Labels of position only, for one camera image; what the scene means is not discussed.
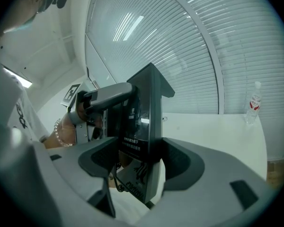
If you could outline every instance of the ceiling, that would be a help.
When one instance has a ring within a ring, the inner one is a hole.
[[[6,33],[0,40],[0,62],[42,87],[55,68],[75,59],[71,33],[71,0],[64,8],[55,5],[37,14],[26,29]]]

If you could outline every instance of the bracelet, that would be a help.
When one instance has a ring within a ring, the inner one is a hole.
[[[60,138],[59,138],[59,135],[58,135],[58,125],[59,123],[61,122],[61,119],[58,119],[55,123],[55,126],[53,128],[53,131],[55,132],[55,136],[59,142],[60,145],[64,146],[64,147],[69,147],[69,146],[72,146],[73,144],[65,144]]]

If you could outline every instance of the window blind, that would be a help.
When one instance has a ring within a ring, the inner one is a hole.
[[[87,36],[116,82],[152,62],[176,92],[164,112],[218,113],[207,47],[175,0],[92,0],[90,10]]]
[[[284,26],[267,0],[186,0],[207,28],[222,67],[226,114],[246,111],[262,83],[261,120],[284,117]]]

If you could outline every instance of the black slot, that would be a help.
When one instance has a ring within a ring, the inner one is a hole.
[[[248,209],[258,200],[256,194],[252,191],[252,189],[245,181],[235,181],[230,183],[230,185],[237,195],[237,198],[239,199],[244,210]]]
[[[52,160],[52,161],[57,160],[57,159],[60,159],[60,158],[62,158],[62,157],[59,156],[59,155],[52,155],[52,156],[51,156],[51,160]]]

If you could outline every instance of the black screen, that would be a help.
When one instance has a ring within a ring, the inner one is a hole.
[[[141,159],[147,156],[150,128],[151,70],[146,67],[129,83],[136,86],[135,94],[123,106],[121,128],[121,150]]]

